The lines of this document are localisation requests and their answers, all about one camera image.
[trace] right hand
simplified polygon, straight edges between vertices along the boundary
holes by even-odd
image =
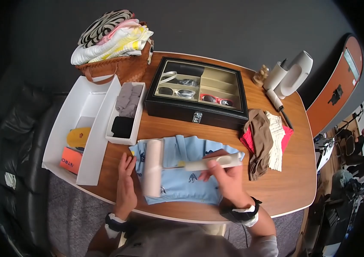
[[[224,149],[220,149],[205,156],[204,159],[227,154],[229,153]],[[252,198],[242,187],[242,165],[224,169],[217,161],[210,160],[207,162],[207,167],[208,170],[202,171],[198,179],[206,182],[213,175],[219,183],[219,190],[223,197],[230,200],[237,208],[247,208],[252,204]]]

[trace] pink cloth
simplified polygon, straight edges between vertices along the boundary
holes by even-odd
[[[291,135],[293,134],[293,129],[283,126],[283,130],[285,131],[285,135],[282,138],[282,153],[285,151],[286,147],[288,146],[288,142],[291,139]]]
[[[254,142],[252,140],[252,134],[251,134],[251,130],[248,127],[248,130],[246,131],[246,133],[244,133],[239,140],[242,142],[242,144],[244,146],[246,146],[246,148],[248,148],[249,152],[251,153],[255,153],[255,145]]]
[[[283,126],[283,130],[285,131],[285,135],[284,137],[282,138],[282,153],[285,151],[286,147],[288,146],[288,142],[289,140],[291,139],[291,136],[293,134],[293,129],[287,127],[287,126]],[[251,153],[255,153],[255,145],[254,145],[254,142],[253,142],[253,138],[252,138],[252,134],[251,134],[251,131],[248,130],[246,131],[246,133],[244,133],[240,139],[239,139],[242,144],[244,146],[246,146],[246,148],[248,148],[249,152]]]
[[[129,20],[125,20],[121,23],[119,23],[111,32],[109,32],[109,34],[106,34],[99,42],[97,42],[97,45],[103,45],[105,43],[107,43],[112,37],[113,34],[119,29],[119,28],[123,28],[123,27],[141,27],[142,25],[139,24],[139,20],[138,19],[129,19]]]

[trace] gray shirt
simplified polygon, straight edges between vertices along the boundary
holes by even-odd
[[[277,257],[278,248],[275,236],[253,239],[249,248],[236,249],[224,237],[208,235],[197,224],[161,220],[139,229],[123,246],[109,255],[120,256]],[[98,251],[91,251],[87,252],[85,257],[107,256]]]

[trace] orange box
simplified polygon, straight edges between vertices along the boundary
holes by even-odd
[[[78,175],[79,165],[81,164],[81,160],[82,160],[82,153],[72,150],[68,147],[65,147],[64,152],[62,153],[62,158],[61,162],[59,163],[59,166]]]

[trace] black and white patterned cloth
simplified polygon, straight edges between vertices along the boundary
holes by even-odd
[[[84,48],[95,45],[106,34],[111,32],[116,25],[130,18],[133,18],[133,12],[128,10],[117,10],[103,14],[82,33],[78,45],[84,44]]]

